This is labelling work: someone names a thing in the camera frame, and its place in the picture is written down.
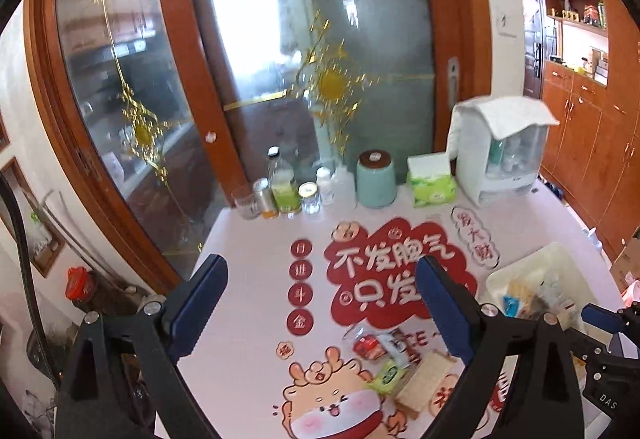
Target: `screw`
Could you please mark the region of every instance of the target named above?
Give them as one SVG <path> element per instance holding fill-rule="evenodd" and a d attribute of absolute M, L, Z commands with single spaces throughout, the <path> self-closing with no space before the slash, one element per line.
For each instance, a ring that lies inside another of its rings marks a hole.
<path fill-rule="evenodd" d="M 500 312 L 500 310 L 493 304 L 484 304 L 482 305 L 480 310 L 482 311 L 483 315 L 489 316 L 490 318 L 498 316 L 498 313 Z"/>
<path fill-rule="evenodd" d="M 143 311 L 146 315 L 153 316 L 154 314 L 158 314 L 162 309 L 162 304 L 159 302 L 149 302 L 143 308 Z"/>
<path fill-rule="evenodd" d="M 552 313 L 545 313 L 542 319 L 549 325 L 556 325 L 558 323 L 558 318 L 556 318 L 556 315 Z"/>
<path fill-rule="evenodd" d="M 86 324 L 96 323 L 98 321 L 98 318 L 100 318 L 100 315 L 97 312 L 89 311 L 89 313 L 84 315 L 84 323 Z"/>

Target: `blue gripper pad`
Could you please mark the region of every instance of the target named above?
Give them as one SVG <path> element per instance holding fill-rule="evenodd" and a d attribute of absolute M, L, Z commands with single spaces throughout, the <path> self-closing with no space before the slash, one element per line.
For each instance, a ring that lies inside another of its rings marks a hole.
<path fill-rule="evenodd" d="M 164 304 L 162 329 L 169 338 L 167 353 L 177 363 L 193 352 L 229 279 L 226 260 L 210 255 L 188 282 L 174 289 Z"/>
<path fill-rule="evenodd" d="M 449 353 L 468 365 L 475 354 L 471 347 L 471 327 L 434 267 L 427 259 L 420 259 L 415 267 L 415 285 Z"/>
<path fill-rule="evenodd" d="M 625 321 L 617 313 L 612 313 L 597 305 L 587 304 L 582 309 L 582 319 L 594 327 L 599 327 L 610 334 L 625 330 Z"/>

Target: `cardboard box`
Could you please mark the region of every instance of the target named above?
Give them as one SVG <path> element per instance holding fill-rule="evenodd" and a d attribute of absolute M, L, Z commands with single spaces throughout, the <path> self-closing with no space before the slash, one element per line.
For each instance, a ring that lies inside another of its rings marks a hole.
<path fill-rule="evenodd" d="M 637 238 L 629 240 L 610 271 L 621 293 L 640 279 L 640 241 Z"/>

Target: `teal canister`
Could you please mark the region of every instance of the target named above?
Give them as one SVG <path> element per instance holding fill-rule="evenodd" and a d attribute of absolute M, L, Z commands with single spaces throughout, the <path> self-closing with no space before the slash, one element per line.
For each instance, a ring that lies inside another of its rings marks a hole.
<path fill-rule="evenodd" d="M 358 203 L 369 208 L 383 208 L 396 200 L 396 173 L 391 154 L 384 150 L 367 150 L 356 167 Z"/>

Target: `white bottle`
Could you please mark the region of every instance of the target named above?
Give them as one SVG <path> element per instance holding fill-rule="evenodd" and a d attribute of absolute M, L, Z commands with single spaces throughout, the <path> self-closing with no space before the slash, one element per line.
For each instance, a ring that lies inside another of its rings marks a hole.
<path fill-rule="evenodd" d="M 332 204 L 335 200 L 334 182 L 331 179 L 331 169 L 323 166 L 316 172 L 316 184 L 320 190 L 320 202 L 323 206 Z"/>
<path fill-rule="evenodd" d="M 354 175 L 345 165 L 340 165 L 331 181 L 334 187 L 334 204 L 340 210 L 354 210 L 357 204 Z"/>

